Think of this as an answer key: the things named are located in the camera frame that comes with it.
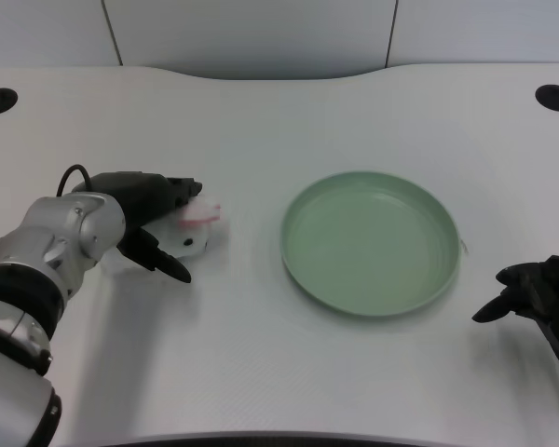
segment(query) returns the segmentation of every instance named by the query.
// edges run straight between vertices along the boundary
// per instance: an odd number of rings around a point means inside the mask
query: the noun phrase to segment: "white tabletop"
[[[304,430],[559,447],[559,366],[536,325],[470,319],[501,290],[499,269],[559,254],[559,113],[535,101],[543,84],[559,84],[559,65],[286,82],[0,70],[20,95],[0,115],[0,236],[74,163],[195,177],[224,215],[225,236],[188,263],[191,285],[86,275],[52,340],[53,445]],[[452,213],[468,253],[434,305],[347,317],[286,275],[285,207],[354,169],[401,175]]]

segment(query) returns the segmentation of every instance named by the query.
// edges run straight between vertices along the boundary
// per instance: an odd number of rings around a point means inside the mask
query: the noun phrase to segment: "green plate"
[[[315,298],[363,316],[401,314],[437,298],[460,257],[456,224],[427,191],[379,172],[309,186],[281,229],[283,261]]]

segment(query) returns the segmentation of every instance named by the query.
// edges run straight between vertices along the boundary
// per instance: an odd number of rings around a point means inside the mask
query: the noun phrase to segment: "robotic hand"
[[[501,270],[497,280],[506,288],[472,319],[486,323],[509,312],[533,319],[559,359],[559,256],[544,263],[518,264]]]
[[[75,169],[85,182],[62,196]],[[0,447],[47,446],[61,401],[43,377],[49,340],[87,270],[118,247],[123,255],[182,282],[191,277],[142,229],[186,205],[201,190],[193,179],[113,172],[89,178],[75,165],[56,197],[40,198],[20,226],[0,238]]]

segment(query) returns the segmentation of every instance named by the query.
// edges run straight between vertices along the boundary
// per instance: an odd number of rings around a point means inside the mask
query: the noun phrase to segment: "white wall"
[[[0,0],[0,67],[118,65],[100,0]]]
[[[400,0],[389,66],[559,62],[559,0]]]
[[[395,0],[105,0],[121,59],[191,75],[383,68]],[[400,0],[389,66],[559,61],[559,0]],[[0,66],[118,65],[100,0],[0,0]]]
[[[106,0],[122,61],[230,79],[385,68],[395,0]]]

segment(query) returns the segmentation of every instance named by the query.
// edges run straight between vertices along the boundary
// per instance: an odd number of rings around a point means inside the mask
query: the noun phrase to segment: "black cable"
[[[93,191],[93,186],[91,185],[91,178],[89,177],[87,170],[82,165],[73,165],[64,172],[64,175],[62,175],[62,179],[60,180],[60,184],[58,185],[58,192],[56,193],[56,197],[62,196],[62,192],[64,191],[64,186],[66,185],[66,181],[68,180],[70,175],[76,170],[80,171],[81,174],[83,175],[83,180],[85,180],[85,190],[88,192]]]

